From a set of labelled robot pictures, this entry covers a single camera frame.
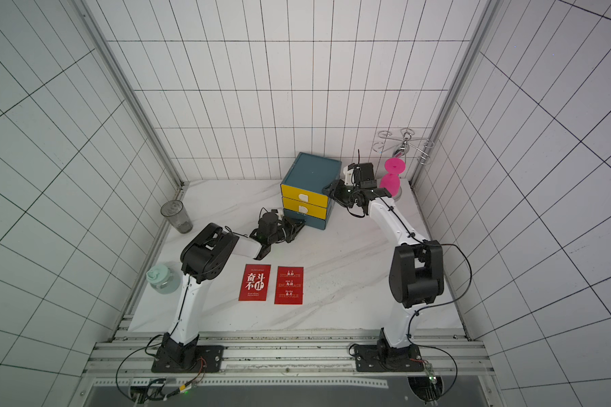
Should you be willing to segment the teal drawer cabinet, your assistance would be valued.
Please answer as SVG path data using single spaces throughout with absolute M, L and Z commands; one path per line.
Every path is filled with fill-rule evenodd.
M 287 184 L 292 187 L 322 193 L 323 188 L 332 181 L 339 179 L 341 166 L 342 163 L 339 160 L 301 152 L 297 155 L 295 162 L 283 178 L 281 185 Z M 327 224 L 333 206 L 334 202 L 329 198 Z

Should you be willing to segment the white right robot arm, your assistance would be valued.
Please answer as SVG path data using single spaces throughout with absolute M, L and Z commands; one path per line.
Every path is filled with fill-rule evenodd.
M 363 210 L 395 244 L 388 283 L 395 300 L 390 319 L 375 345 L 351 345 L 359 372 L 424 370 L 419 347 L 411 343 L 413 319 L 433 305 L 445 289 L 443 250 L 436 241 L 419 237 L 384 188 L 360 188 L 339 179 L 322 193 L 338 205 Z

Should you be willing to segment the teal bottom drawer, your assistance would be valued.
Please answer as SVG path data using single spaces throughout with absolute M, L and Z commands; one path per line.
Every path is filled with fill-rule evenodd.
M 314 216 L 305 215 L 299 212 L 294 212 L 293 210 L 284 209 L 283 213 L 285 216 L 290 217 L 295 220 L 303 220 L 306 226 L 316 228 L 318 230 L 325 230 L 327 226 L 327 221 L 319 219 Z

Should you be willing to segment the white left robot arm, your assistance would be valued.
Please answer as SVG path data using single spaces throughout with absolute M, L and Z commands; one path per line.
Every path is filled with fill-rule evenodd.
M 182 286 L 174 322 L 154 356 L 153 373 L 214 373 L 222 365 L 224 347 L 200 345 L 201 312 L 213 281 L 233 255 L 262 260 L 274 244 L 291 243 L 304 220 L 270 210 L 260 215 L 249 234 L 208 224 L 181 252 Z

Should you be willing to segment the red postcard with white characters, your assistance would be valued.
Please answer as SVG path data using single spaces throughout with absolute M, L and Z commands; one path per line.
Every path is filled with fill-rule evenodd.
M 270 265 L 247 264 L 244 268 L 239 301 L 266 301 L 270 275 Z

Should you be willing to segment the metal base rail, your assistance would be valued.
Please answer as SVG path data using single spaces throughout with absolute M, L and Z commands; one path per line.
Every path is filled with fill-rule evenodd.
M 480 342 L 458 329 L 424 329 L 413 339 L 418 356 L 380 361 L 375 331 L 207 332 L 199 355 L 175 368 L 156 355 L 146 334 L 120 332 L 97 344 L 84 369 L 93 383 L 121 390 L 142 387 L 156 378 L 166 386 L 195 378 L 205 385 L 352 384 L 383 387 L 390 376 L 441 376 L 446 384 L 461 376 L 492 376 L 495 371 Z

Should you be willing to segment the clear plastic cup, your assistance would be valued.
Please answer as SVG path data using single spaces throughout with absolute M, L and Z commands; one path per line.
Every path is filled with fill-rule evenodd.
M 188 212 L 181 200 L 171 200 L 161 206 L 161 215 L 181 234 L 192 231 Z

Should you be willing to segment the chrome stand with pink cups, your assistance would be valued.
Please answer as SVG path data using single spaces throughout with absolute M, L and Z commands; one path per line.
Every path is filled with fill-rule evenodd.
M 378 140 L 372 146 L 373 152 L 386 155 L 386 173 L 380 178 L 378 186 L 398 200 L 402 195 L 401 182 L 406 176 L 408 157 L 415 161 L 415 166 L 425 166 L 433 148 L 434 142 L 430 137 L 417 136 L 411 128 L 400 129 L 399 136 L 389 131 L 378 132 Z

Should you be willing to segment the pale green round container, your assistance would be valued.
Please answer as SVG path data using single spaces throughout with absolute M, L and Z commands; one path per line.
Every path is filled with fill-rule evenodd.
M 174 293 L 182 285 L 181 276 L 163 264 L 158 264 L 147 270 L 145 279 L 149 286 L 160 294 Z

